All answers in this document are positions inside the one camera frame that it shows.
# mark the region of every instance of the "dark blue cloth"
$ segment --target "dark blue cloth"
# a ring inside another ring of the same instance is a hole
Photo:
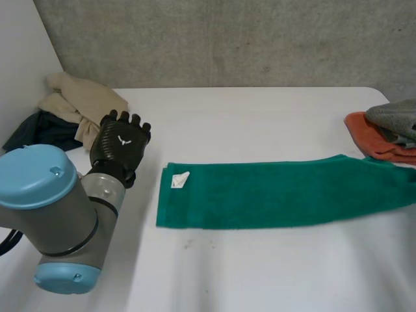
[[[50,112],[39,110],[21,123],[3,149],[12,151],[33,144],[50,144],[64,151],[79,148],[83,143],[74,139],[78,126],[78,123],[66,122]]]

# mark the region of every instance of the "table surface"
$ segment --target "table surface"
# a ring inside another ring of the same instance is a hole
[[[1,311],[415,311],[415,213],[244,231],[156,228],[163,166],[362,158],[343,119],[388,100],[371,88],[121,89],[152,140],[127,192],[97,287],[32,283],[24,240],[0,258]],[[80,172],[83,149],[68,152]]]

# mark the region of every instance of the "towel label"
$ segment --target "towel label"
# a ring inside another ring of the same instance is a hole
[[[185,182],[188,179],[190,172],[186,171],[183,174],[174,174],[172,176],[172,185],[171,189],[182,189],[183,185],[185,185]]]

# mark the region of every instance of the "gray wall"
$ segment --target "gray wall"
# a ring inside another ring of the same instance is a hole
[[[116,88],[370,86],[416,97],[415,0],[35,0],[64,69]]]

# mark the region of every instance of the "beige cloth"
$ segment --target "beige cloth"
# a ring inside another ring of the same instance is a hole
[[[128,111],[126,100],[102,84],[74,78],[67,73],[48,76],[47,84],[58,93],[40,101],[39,108],[67,122],[79,124],[75,139],[81,141],[88,151],[97,137],[101,119],[112,109],[119,115]]]

